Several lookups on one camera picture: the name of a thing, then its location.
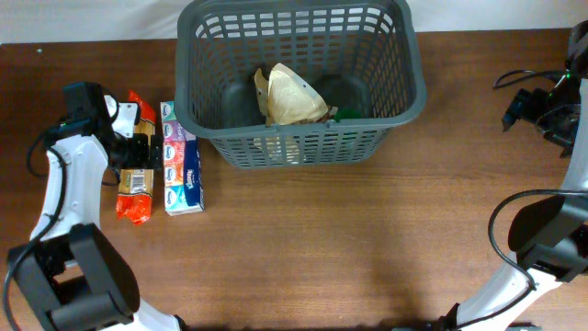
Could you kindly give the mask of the spaghetti packet red ends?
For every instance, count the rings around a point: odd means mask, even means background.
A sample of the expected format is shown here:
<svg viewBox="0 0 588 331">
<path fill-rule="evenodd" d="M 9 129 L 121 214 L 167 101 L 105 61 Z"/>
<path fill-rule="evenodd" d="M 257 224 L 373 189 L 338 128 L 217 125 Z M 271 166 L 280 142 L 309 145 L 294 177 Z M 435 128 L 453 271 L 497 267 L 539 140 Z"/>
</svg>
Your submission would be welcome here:
<svg viewBox="0 0 588 331">
<path fill-rule="evenodd" d="M 153 108 L 133 90 L 129 91 L 129 101 L 139 105 L 141 114 L 134 133 L 145 134 L 148 144 L 155 134 L 156 114 Z M 153 206 L 153 178 L 151 169 L 123 169 L 120 173 L 119 194 L 117 197 L 117 219 L 128 219 L 139 225 L 150 220 Z"/>
</svg>

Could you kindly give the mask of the Kleenex tissue multipack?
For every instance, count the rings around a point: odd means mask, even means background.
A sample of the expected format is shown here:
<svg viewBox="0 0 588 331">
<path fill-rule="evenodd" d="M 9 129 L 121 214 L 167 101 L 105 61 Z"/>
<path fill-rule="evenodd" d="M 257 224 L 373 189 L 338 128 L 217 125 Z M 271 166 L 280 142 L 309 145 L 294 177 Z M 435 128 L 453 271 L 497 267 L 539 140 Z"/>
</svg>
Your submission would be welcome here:
<svg viewBox="0 0 588 331">
<path fill-rule="evenodd" d="M 164 208 L 170 216 L 204 211 L 198 138 L 179 123 L 175 103 L 160 103 L 164 136 Z"/>
</svg>

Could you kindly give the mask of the beige grain bag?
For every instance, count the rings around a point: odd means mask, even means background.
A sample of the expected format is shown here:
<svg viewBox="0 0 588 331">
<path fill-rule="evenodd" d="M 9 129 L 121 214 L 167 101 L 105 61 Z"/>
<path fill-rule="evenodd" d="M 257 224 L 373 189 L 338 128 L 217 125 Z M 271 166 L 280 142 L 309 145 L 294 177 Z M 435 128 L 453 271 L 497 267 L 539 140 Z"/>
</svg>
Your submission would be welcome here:
<svg viewBox="0 0 588 331">
<path fill-rule="evenodd" d="M 253 80 L 258 107 L 268 128 L 322 123 L 330 120 L 337 111 L 283 63 L 277 63 L 270 70 L 269 77 L 264 77 L 262 70 L 257 69 Z M 254 147 L 267 151 L 268 163 L 272 166 L 313 162 L 317 156 L 316 148 L 305 143 L 300 133 L 255 138 Z"/>
</svg>

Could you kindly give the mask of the grey plastic basket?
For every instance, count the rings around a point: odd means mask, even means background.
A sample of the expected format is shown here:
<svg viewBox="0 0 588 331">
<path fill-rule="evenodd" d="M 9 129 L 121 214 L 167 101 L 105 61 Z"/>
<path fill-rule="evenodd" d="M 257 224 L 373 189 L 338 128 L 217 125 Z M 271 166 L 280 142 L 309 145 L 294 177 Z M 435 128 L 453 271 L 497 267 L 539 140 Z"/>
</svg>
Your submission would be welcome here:
<svg viewBox="0 0 588 331">
<path fill-rule="evenodd" d="M 179 15 L 176 117 L 233 166 L 364 161 L 425 101 L 404 0 L 194 1 Z"/>
</svg>

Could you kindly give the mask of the green lid jar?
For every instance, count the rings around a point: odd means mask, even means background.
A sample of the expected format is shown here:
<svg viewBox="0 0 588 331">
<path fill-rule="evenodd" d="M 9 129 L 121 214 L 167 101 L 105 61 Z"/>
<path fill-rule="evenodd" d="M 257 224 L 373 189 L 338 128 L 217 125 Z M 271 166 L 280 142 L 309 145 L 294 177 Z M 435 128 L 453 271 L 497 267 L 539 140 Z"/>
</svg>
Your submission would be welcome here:
<svg viewBox="0 0 588 331">
<path fill-rule="evenodd" d="M 358 120 L 362 118 L 362 113 L 352 108 L 339 108 L 333 115 L 333 120 L 336 122 L 340 122 L 341 120 Z"/>
</svg>

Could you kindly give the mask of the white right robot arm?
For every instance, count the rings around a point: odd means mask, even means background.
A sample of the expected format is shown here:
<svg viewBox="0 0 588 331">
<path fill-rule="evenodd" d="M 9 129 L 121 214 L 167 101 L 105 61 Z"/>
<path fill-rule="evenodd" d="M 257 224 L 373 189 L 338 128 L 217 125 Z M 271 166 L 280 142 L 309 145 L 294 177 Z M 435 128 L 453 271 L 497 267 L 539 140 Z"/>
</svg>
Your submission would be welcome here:
<svg viewBox="0 0 588 331">
<path fill-rule="evenodd" d="M 455 304 L 434 330 L 513 330 L 515 319 L 549 291 L 587 272 L 587 24 L 569 36 L 565 68 L 546 71 L 551 91 L 521 89 L 505 111 L 569 158 L 560 188 L 531 189 L 504 199 L 488 221 L 500 268 L 472 297 Z"/>
</svg>

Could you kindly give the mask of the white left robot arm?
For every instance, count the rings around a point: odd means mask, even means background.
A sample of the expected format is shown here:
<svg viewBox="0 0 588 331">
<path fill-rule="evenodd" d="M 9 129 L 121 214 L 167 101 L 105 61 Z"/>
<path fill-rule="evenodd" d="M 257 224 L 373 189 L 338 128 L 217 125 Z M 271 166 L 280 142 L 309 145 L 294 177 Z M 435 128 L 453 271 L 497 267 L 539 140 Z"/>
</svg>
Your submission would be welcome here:
<svg viewBox="0 0 588 331">
<path fill-rule="evenodd" d="M 49 163 L 42 213 L 29 241 L 9 249 L 4 285 L 16 283 L 45 330 L 185 330 L 182 318 L 141 298 L 99 226 L 108 169 L 164 165 L 162 137 L 114 131 L 120 111 L 108 110 L 107 92 L 94 82 L 66 86 L 66 115 L 38 136 Z"/>
</svg>

